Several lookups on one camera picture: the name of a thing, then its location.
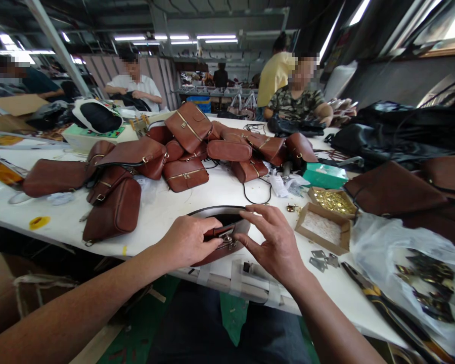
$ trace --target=blue bin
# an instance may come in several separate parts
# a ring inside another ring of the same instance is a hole
[[[209,96],[190,96],[187,102],[196,104],[203,113],[211,112],[211,98]]]

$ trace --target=cable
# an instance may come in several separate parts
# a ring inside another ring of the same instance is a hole
[[[267,204],[270,200],[271,200],[271,183],[268,182],[268,181],[265,181],[264,179],[262,179],[261,177],[258,177],[258,179],[262,180],[263,182],[269,184],[269,198],[265,201],[265,202],[253,202],[251,201],[248,196],[246,196],[246,186],[243,184],[243,191],[244,191],[244,197],[246,197],[246,200],[248,200],[249,202],[251,202],[253,205],[264,205],[264,204]]]

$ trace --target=yellow shirt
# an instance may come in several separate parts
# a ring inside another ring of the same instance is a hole
[[[296,58],[289,52],[280,52],[269,59],[259,79],[258,107],[265,107],[282,87],[288,85],[288,77],[295,68]]]

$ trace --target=tape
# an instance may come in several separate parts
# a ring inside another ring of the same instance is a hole
[[[231,266],[231,285],[229,287],[229,294],[232,296],[241,296],[241,287],[243,285],[243,276],[241,275],[241,259],[233,260]]]
[[[197,284],[201,286],[207,286],[207,281],[211,274],[211,263],[201,265],[199,268],[199,275],[197,276]]]
[[[266,300],[264,305],[272,308],[278,308],[280,306],[281,297],[282,292],[280,290],[280,285],[278,283],[270,281],[268,299]]]

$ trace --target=wall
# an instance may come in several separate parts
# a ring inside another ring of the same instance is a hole
[[[454,71],[455,57],[359,65],[341,97],[359,101],[358,109],[379,100],[417,106],[433,86]]]

